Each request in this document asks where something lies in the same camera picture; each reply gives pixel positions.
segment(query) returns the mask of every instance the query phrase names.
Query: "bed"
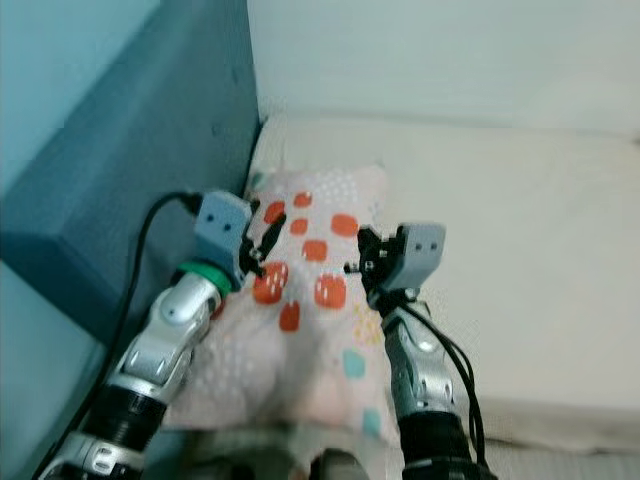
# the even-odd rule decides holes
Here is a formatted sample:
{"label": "bed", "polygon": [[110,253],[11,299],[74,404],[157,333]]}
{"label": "bed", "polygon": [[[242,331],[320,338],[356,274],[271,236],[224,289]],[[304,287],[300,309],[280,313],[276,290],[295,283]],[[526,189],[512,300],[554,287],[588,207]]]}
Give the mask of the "bed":
{"label": "bed", "polygon": [[[390,179],[386,230],[400,221],[447,225],[443,262],[422,295],[470,354],[488,437],[528,447],[491,447],[498,473],[525,478],[514,474],[519,462],[544,447],[572,452],[538,451],[559,478],[601,478],[591,475],[608,468],[611,478],[637,477],[635,456],[576,454],[640,452],[638,145],[280,115],[262,129],[249,178],[370,163]],[[397,452],[388,464],[401,465]]]}

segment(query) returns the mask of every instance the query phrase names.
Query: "white wall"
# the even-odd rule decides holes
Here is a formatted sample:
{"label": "white wall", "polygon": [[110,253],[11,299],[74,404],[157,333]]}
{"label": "white wall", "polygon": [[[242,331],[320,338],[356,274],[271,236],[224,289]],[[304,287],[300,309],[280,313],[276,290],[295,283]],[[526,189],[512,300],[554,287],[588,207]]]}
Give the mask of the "white wall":
{"label": "white wall", "polygon": [[634,0],[249,0],[262,117],[640,132]]}
{"label": "white wall", "polygon": [[[3,196],[158,4],[1,0]],[[0,308],[2,478],[30,478],[101,349],[3,263]]]}

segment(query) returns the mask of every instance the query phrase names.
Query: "pillowcase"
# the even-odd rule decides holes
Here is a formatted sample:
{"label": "pillowcase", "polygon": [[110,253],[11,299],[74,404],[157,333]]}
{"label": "pillowcase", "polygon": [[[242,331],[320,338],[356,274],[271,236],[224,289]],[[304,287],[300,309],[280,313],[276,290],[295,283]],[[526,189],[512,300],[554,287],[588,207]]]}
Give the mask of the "pillowcase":
{"label": "pillowcase", "polygon": [[250,193],[249,227],[262,237],[287,221],[265,263],[229,295],[196,348],[191,378],[165,424],[219,429],[255,423],[320,423],[398,443],[380,316],[359,275],[360,225],[375,224],[387,179],[379,167],[280,172]]}

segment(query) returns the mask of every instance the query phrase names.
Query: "blue headboard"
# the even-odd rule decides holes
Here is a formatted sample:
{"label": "blue headboard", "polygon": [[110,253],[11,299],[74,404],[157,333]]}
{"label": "blue headboard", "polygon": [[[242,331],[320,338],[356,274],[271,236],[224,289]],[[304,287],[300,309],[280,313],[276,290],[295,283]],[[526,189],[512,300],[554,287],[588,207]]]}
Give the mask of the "blue headboard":
{"label": "blue headboard", "polygon": [[[3,259],[109,341],[146,209],[170,190],[243,189],[258,132],[245,0],[170,0],[4,198]],[[151,230],[132,315],[189,256],[179,206]]]}

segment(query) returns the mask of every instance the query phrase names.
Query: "mattress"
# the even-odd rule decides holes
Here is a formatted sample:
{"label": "mattress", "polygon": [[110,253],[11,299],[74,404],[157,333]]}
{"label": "mattress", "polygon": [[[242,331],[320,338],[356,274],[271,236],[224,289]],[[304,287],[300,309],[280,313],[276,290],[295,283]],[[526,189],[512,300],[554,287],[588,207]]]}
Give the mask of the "mattress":
{"label": "mattress", "polygon": [[487,436],[640,451],[638,145],[557,131],[275,116],[251,168],[371,163],[389,175],[386,231],[406,221],[447,226],[442,264],[421,295],[474,364]]}

